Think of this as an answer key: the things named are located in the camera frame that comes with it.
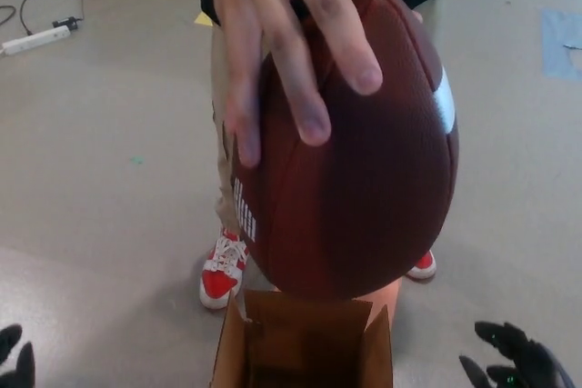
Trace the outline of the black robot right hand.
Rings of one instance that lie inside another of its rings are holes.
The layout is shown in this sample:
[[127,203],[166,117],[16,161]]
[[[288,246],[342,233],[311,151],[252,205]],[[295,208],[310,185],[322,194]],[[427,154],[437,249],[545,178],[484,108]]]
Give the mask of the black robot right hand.
[[475,322],[476,335],[497,349],[513,366],[490,365],[485,371],[471,358],[459,361],[476,388],[575,388],[561,362],[542,343],[512,323]]

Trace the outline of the person's bare hand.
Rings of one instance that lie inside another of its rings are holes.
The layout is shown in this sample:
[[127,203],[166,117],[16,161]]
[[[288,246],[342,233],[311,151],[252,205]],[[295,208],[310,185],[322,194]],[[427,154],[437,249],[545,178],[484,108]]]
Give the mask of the person's bare hand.
[[[346,82],[371,95],[383,74],[351,0],[304,0]],[[272,55],[301,139],[318,146],[331,134],[311,55],[290,0],[214,0],[226,40],[227,127],[240,161],[253,167],[261,155],[257,83],[262,50]]]

